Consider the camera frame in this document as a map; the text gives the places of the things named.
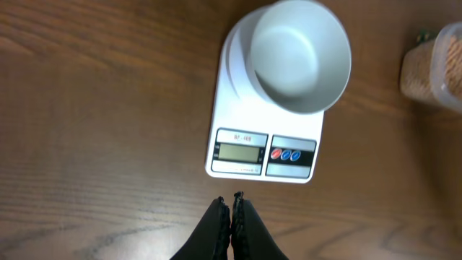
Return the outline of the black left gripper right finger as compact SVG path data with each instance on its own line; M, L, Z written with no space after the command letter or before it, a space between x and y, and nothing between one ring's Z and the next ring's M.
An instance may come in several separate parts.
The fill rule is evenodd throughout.
M242 191L234 194L230 230L234 260L288 260Z

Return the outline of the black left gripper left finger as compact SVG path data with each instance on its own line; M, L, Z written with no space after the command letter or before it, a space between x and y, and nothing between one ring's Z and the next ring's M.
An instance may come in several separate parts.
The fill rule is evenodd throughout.
M224 199L214 199L188 240L171 260L228 260L230 209Z

